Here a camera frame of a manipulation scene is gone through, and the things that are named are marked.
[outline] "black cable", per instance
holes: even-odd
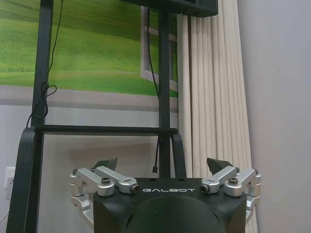
[[[154,69],[153,69],[153,66],[152,66],[152,60],[151,60],[149,28],[150,28],[150,7],[148,7],[148,13],[147,13],[147,48],[148,48],[149,65],[150,65],[150,70],[151,70],[151,73],[152,73],[152,78],[154,80],[155,91],[156,91],[157,97],[159,98],[159,90],[157,88],[155,73],[154,73]],[[157,155],[158,155],[158,149],[159,149],[159,137],[157,137],[157,143],[156,143],[155,166],[152,169],[152,173],[154,175],[157,174]]]
[[[155,166],[154,166],[153,169],[152,169],[152,173],[153,173],[154,175],[157,174],[157,155],[158,155],[158,149],[159,149],[159,142],[160,142],[160,139],[159,139],[159,137],[157,137],[156,151],[155,151]]]
[[[150,69],[151,69],[151,73],[152,73],[152,78],[154,80],[155,91],[156,91],[157,97],[159,98],[159,90],[158,90],[157,85],[156,85],[156,78],[155,78],[155,73],[154,73],[154,69],[152,66],[152,60],[151,60],[149,28],[150,28],[150,7],[148,7],[148,14],[147,14],[147,45],[148,45],[147,47],[148,47],[149,65],[150,65]]]
[[[53,61],[54,61],[54,51],[55,51],[55,48],[56,48],[56,43],[57,43],[57,38],[58,38],[58,32],[59,32],[59,28],[60,28],[60,23],[62,22],[62,15],[63,15],[63,3],[64,3],[64,0],[61,0],[61,3],[60,3],[60,15],[59,15],[59,20],[58,20],[58,25],[57,25],[57,30],[56,30],[56,36],[55,36],[55,41],[54,41],[54,46],[53,46],[53,50],[52,50],[52,57],[51,57],[51,64],[50,64],[50,67],[49,67],[49,72],[53,66]]]
[[[48,89],[49,89],[50,87],[54,87],[55,89],[54,89],[51,93],[47,94]],[[45,117],[47,116],[47,114],[48,114],[48,112],[49,112],[49,107],[48,107],[48,103],[47,103],[47,97],[50,96],[50,95],[53,95],[56,91],[57,91],[57,86],[55,86],[55,85],[48,85],[47,82],[44,82],[44,83],[42,84],[42,86],[41,86],[41,96],[40,96],[39,100],[35,103],[34,109],[33,109],[33,111],[31,112],[30,116],[28,117],[26,127],[28,127],[29,121],[30,121],[30,119],[31,119],[32,116],[35,116],[36,118],[39,118],[39,119],[45,118]],[[36,111],[38,105],[39,105],[42,101],[43,101],[43,103],[44,103],[44,112],[43,112],[43,115],[41,115],[41,116],[35,115],[35,111]]]
[[[58,21],[58,25],[57,25],[57,30],[56,30],[56,35],[55,35],[55,41],[54,41],[54,45],[53,45],[53,49],[52,49],[52,55],[51,55],[51,64],[49,66],[49,70],[48,70],[48,74],[50,73],[50,70],[52,69],[53,66],[53,61],[54,61],[54,52],[55,52],[55,48],[56,48],[56,44],[57,44],[57,38],[58,38],[58,32],[59,32],[59,28],[60,28],[60,24],[62,21],[62,15],[63,15],[63,4],[64,4],[64,0],[61,0],[61,5],[60,5],[60,15],[59,15],[59,21]],[[54,87],[54,90],[48,94],[48,89]],[[41,86],[41,96],[39,98],[39,100],[35,103],[34,108],[30,114],[30,116],[28,117],[27,123],[26,123],[26,127],[28,127],[29,125],[29,121],[31,119],[32,116],[35,116],[36,118],[45,118],[49,112],[49,107],[48,107],[48,103],[47,103],[47,97],[50,95],[53,95],[55,92],[57,91],[57,86],[55,85],[49,85],[48,82],[44,82]],[[43,102],[44,104],[44,111],[43,111],[43,115],[38,116],[35,114],[35,111],[38,107],[38,105]]]

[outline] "gray wall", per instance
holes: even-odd
[[[238,0],[261,233],[311,231],[311,1]]]
[[[0,217],[9,208],[4,175],[15,166],[18,143],[30,106],[0,105]],[[47,124],[157,127],[158,113],[76,108],[49,108]],[[178,127],[177,113],[171,126]],[[69,174],[97,161],[118,157],[117,171],[135,177],[151,177],[156,154],[155,137],[45,136],[39,233],[91,233],[70,203]],[[5,232],[6,221],[0,224]]]

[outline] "white curtain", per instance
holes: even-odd
[[[217,16],[177,21],[179,129],[189,177],[211,176],[208,157],[251,167],[237,0],[218,4]],[[255,213],[246,232],[258,232]]]

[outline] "electrical socket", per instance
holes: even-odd
[[[4,189],[5,189],[5,199],[10,200],[13,190],[13,182],[14,182],[14,174],[15,167],[9,166],[5,170],[5,178],[4,178]]]

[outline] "green grass field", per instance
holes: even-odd
[[[55,0],[52,43],[59,6],[60,0]],[[0,0],[0,84],[33,85],[38,14],[39,0]],[[152,13],[151,19],[156,27],[157,15]],[[151,53],[157,72],[156,36],[151,37]],[[156,95],[153,83],[141,78],[139,69],[138,6],[119,0],[64,0],[50,84],[61,89]]]

